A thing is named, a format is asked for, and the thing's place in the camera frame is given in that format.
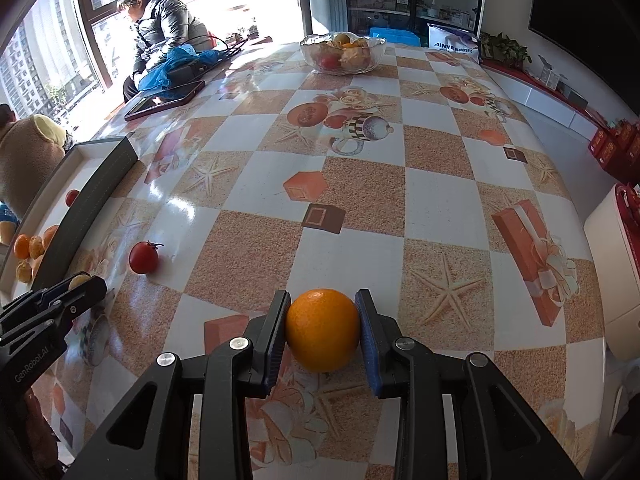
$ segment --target woman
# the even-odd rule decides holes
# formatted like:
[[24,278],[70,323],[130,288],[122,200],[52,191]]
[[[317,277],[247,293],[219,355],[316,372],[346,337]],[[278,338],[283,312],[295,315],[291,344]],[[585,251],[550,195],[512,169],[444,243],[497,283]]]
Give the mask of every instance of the woman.
[[64,128],[43,115],[16,120],[0,105],[0,202],[22,220],[31,202],[73,145]]
[[180,0],[118,0],[136,35],[133,72],[124,81],[124,101],[138,93],[140,80],[166,60],[172,48],[191,44],[196,52],[212,48],[207,27],[194,18]]

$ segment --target potted plant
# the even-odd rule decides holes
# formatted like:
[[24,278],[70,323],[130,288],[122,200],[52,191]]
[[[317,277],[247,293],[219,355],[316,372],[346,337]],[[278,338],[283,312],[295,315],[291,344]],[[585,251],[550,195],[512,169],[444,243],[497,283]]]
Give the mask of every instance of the potted plant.
[[525,61],[531,63],[531,56],[528,53],[527,47],[502,33],[497,36],[491,36],[490,34],[481,32],[480,45],[482,47],[483,57],[494,59],[509,68],[522,70]]

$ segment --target glass bowl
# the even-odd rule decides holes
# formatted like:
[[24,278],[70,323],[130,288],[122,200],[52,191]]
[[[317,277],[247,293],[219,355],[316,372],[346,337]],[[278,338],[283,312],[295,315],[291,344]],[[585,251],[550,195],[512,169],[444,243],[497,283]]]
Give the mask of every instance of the glass bowl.
[[[344,36],[350,40],[347,47],[343,46]],[[323,74],[364,74],[380,64],[385,43],[384,38],[369,38],[351,32],[329,32],[324,36],[307,36],[300,41],[300,50],[308,65]]]

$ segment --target blue box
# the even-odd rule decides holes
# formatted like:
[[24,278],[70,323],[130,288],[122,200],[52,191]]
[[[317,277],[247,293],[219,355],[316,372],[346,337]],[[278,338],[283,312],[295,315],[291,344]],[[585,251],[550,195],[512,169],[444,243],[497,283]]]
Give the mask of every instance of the blue box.
[[390,43],[404,43],[409,46],[421,46],[420,38],[408,30],[400,28],[371,27],[369,35],[372,38],[385,38]]

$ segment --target screw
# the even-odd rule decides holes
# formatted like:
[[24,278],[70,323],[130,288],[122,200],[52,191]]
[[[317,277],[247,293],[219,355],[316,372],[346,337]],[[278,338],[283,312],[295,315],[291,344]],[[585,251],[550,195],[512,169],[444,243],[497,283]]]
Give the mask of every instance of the screw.
[[234,350],[244,350],[249,346],[249,340],[245,337],[235,337],[229,341],[229,346]]
[[469,356],[469,361],[473,366],[476,366],[478,368],[484,368],[489,362],[489,359],[487,358],[486,355],[476,352]]
[[415,346],[415,341],[410,337],[399,337],[396,339],[396,346],[401,350],[411,350]]
[[169,366],[173,364],[174,361],[175,361],[175,355],[173,355],[171,352],[165,352],[164,354],[160,354],[158,356],[158,359],[156,359],[156,363],[158,363],[160,366]]

